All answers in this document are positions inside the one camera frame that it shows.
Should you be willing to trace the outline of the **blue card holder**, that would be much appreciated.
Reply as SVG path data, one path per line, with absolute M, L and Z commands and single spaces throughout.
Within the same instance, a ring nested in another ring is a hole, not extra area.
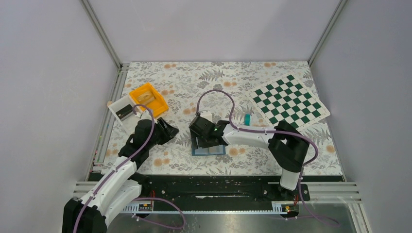
M 217 156 L 225 155 L 226 149 L 224 145 L 213 146 L 209 148 L 201 148 L 198 145 L 198 138 L 191 139 L 192 156 Z

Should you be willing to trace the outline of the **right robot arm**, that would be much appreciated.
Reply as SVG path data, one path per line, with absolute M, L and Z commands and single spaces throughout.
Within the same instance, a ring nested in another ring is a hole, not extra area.
M 196 116 L 189 124 L 189 130 L 197 149 L 246 145 L 270 151 L 282 168 L 280 186 L 291 191 L 296 189 L 310 140 L 286 121 L 276 126 L 259 128 L 235 126 L 228 120 L 213 123 Z

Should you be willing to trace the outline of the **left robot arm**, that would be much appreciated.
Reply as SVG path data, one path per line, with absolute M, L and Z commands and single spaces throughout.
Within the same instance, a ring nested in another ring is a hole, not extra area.
M 143 181 L 131 176 L 149 157 L 150 149 L 169 142 L 178 133 L 179 129 L 163 118 L 139 120 L 111 170 L 81 198 L 66 203 L 62 232 L 105 233 L 124 207 L 140 196 Z

